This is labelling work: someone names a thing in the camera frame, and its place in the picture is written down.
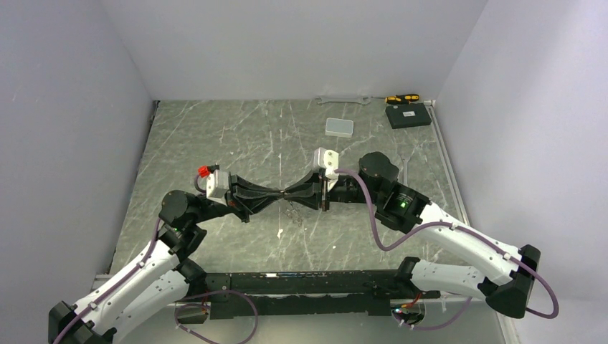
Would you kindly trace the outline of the metal keyring disc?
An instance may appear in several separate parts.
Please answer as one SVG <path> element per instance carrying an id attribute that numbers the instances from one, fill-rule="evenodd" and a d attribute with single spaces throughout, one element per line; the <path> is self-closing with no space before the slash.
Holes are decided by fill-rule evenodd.
<path id="1" fill-rule="evenodd" d="M 303 225 L 303 217 L 300 213 L 300 209 L 292 201 L 288 201 L 288 208 L 285 210 L 285 214 L 294 225 L 297 225 L 298 227 Z"/>

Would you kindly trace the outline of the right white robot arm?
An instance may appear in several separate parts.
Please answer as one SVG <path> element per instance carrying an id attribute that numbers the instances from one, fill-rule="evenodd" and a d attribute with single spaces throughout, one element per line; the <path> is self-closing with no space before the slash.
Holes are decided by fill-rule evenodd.
<path id="1" fill-rule="evenodd" d="M 288 200 L 313 209 L 332 202 L 365 204 L 371 233 L 380 250 L 396 249 L 411 237 L 431 241 L 465 261 L 464 266 L 405 258 L 395 288 L 403 297 L 445 291 L 484 300 L 494 311 L 521 319 L 528 307 L 540 251 L 502 243 L 449 215 L 439 205 L 398 181 L 399 168 L 381 152 L 367 153 L 358 171 L 340 168 L 338 154 L 318 149 L 314 168 L 280 191 Z"/>

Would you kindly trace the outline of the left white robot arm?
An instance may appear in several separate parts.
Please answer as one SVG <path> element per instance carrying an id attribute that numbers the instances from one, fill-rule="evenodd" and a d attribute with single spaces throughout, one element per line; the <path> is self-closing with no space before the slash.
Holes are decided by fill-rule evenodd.
<path id="1" fill-rule="evenodd" d="M 49 343 L 114 343 L 165 305 L 200 299 L 206 272 L 189 258 L 207 234 L 199 224 L 228 214 L 247 222 L 288 194 L 221 171 L 206 177 L 197 193 L 164 196 L 149 243 L 124 268 L 75 303 L 49 311 Z"/>

